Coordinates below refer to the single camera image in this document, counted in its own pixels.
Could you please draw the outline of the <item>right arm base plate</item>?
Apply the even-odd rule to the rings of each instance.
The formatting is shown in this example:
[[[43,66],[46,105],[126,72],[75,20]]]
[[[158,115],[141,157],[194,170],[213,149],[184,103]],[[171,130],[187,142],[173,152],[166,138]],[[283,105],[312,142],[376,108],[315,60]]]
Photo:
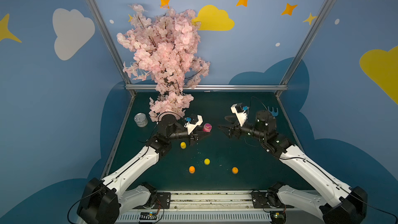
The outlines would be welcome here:
[[[254,208],[294,208],[291,205],[283,204],[273,192],[253,190],[250,195]]]

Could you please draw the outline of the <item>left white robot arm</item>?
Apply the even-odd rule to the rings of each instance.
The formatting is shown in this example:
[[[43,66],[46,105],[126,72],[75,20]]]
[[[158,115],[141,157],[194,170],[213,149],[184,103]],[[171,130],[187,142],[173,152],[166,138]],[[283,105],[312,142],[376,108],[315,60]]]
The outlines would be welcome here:
[[[145,146],[114,173],[93,178],[75,205],[77,215],[87,224],[114,224],[119,216],[139,206],[153,206],[157,190],[142,184],[128,192],[127,189],[150,167],[154,166],[172,148],[172,142],[187,141],[194,145],[210,136],[212,126],[204,123],[201,115],[192,115],[181,124],[173,112],[162,113]]]

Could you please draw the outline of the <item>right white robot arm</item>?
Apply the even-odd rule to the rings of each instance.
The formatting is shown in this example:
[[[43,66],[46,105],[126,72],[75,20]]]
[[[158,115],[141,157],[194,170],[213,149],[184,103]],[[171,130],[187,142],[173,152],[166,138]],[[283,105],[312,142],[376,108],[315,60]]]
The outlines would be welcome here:
[[[246,110],[225,117],[228,125],[218,128],[228,138],[248,137],[259,142],[267,153],[290,167],[316,191],[313,195],[276,183],[266,192],[267,204],[287,205],[318,217],[326,224],[360,224],[367,215],[368,194],[361,187],[350,187],[320,167],[290,140],[277,132],[276,118],[269,111],[258,111],[253,124],[247,123]]]

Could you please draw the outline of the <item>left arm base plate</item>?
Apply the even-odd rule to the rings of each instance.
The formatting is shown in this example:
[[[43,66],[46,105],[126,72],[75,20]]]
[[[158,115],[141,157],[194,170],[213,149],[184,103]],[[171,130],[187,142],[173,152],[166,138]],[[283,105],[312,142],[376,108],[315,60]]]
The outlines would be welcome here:
[[[171,203],[171,193],[170,192],[157,192],[152,193],[149,196],[148,201],[144,205],[139,205],[134,207],[134,209],[157,209],[164,208],[169,209]]]

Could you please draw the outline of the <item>magenta paint jar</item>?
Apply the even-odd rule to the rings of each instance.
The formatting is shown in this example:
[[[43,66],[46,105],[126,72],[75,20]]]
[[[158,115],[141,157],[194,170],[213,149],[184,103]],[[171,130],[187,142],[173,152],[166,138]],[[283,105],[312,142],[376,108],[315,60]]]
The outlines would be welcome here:
[[[204,132],[210,132],[212,130],[212,125],[210,123],[205,123],[203,126]]]

